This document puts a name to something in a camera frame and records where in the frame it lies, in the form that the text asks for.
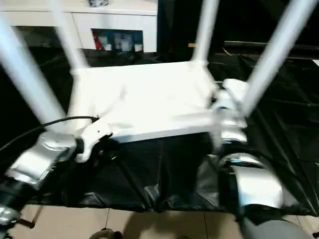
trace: cabinet door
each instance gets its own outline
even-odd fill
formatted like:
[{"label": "cabinet door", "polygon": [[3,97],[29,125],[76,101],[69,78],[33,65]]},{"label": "cabinet door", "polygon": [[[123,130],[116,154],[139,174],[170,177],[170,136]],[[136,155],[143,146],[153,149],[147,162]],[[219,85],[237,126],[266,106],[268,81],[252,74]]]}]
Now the cabinet door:
[{"label": "cabinet door", "polygon": [[143,32],[144,52],[157,51],[157,16],[73,13],[82,46],[96,49],[92,30],[130,30]]},{"label": "cabinet door", "polygon": [[[72,14],[68,12],[64,14],[69,25],[69,34],[71,34],[74,46],[76,48],[82,48]],[[7,11],[5,12],[5,16],[12,26],[53,27],[56,24],[53,20],[52,13],[46,11]]]}]

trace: tiled floor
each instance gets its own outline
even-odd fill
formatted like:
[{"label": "tiled floor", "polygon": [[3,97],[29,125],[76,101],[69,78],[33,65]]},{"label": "tiled floor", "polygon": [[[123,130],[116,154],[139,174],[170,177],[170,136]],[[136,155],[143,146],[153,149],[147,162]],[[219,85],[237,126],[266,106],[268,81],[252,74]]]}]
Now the tiled floor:
[{"label": "tiled floor", "polygon": [[[23,218],[32,221],[39,206],[28,206]],[[319,219],[286,216],[310,235],[319,231]],[[34,229],[16,226],[15,239],[88,239],[104,227],[121,231],[125,239],[242,239],[234,217],[225,213],[135,213],[113,209],[43,207]]]}]

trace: white metal frame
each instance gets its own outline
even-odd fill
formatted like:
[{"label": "white metal frame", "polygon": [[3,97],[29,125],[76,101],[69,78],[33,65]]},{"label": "white metal frame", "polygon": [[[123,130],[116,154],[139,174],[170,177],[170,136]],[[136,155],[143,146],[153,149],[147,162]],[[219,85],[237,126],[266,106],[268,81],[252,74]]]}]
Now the white metal frame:
[{"label": "white metal frame", "polygon": [[[246,95],[242,94],[243,97],[238,99],[243,104],[245,115],[251,113],[271,83],[317,2],[318,0],[291,0],[271,38],[271,43],[249,78]],[[69,115],[103,116],[102,121],[108,122],[110,131],[121,142],[209,131],[214,117],[212,110],[207,108],[207,103],[216,93],[217,86],[206,65],[218,0],[203,2],[196,48],[190,62],[101,68],[87,67],[84,56],[71,44],[72,39],[67,34],[69,29],[63,21],[59,1],[50,0],[50,4],[54,19],[58,23],[58,36],[75,78]],[[23,92],[25,100],[34,112],[38,113],[36,116],[42,122],[55,120],[61,116],[59,104],[39,73],[30,74],[28,77],[23,75],[23,67],[30,72],[36,72],[35,66],[30,57],[25,57],[26,50],[17,50],[18,39],[3,20],[0,22],[0,28],[0,55],[6,70],[13,70],[13,57],[14,60],[19,59],[21,67],[15,69],[17,73],[10,76],[14,81],[33,82],[42,92],[41,102],[35,103],[32,100],[34,89],[25,85],[16,86]],[[11,39],[17,44],[12,44],[12,51],[8,52],[5,48]],[[38,109],[43,109],[44,106],[51,110],[40,114]],[[98,132],[103,127],[102,121],[90,126],[87,121],[78,121],[72,124],[69,130],[75,132],[83,127],[90,128],[89,131],[97,132],[95,135],[91,133],[91,141],[94,141],[101,137]]]}]

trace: black plastic sheet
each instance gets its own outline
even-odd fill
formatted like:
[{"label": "black plastic sheet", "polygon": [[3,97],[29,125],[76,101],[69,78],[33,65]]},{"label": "black plastic sheet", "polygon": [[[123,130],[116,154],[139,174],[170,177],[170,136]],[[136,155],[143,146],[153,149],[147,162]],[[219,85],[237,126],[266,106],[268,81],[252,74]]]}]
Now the black plastic sheet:
[{"label": "black plastic sheet", "polygon": [[[158,57],[96,51],[86,55],[93,66],[162,61]],[[256,59],[237,56],[214,56],[209,61],[216,81],[246,80],[256,63]],[[63,55],[58,62],[67,66]],[[52,79],[55,74],[63,75],[72,85],[68,67],[60,69],[50,70]],[[319,214],[318,74],[319,68],[312,61],[286,61],[248,119],[249,148],[269,160],[285,186],[283,214]],[[60,99],[68,101],[70,88],[61,92],[65,95]],[[33,121],[24,122],[29,129]],[[14,125],[7,123],[5,127],[10,126]],[[218,171],[207,156],[211,145],[206,133],[125,144],[102,141],[89,162],[59,165],[52,181],[32,202],[132,211],[224,211],[218,200]],[[18,149],[21,147],[16,145],[14,150]],[[2,152],[2,157],[9,153]]]}]

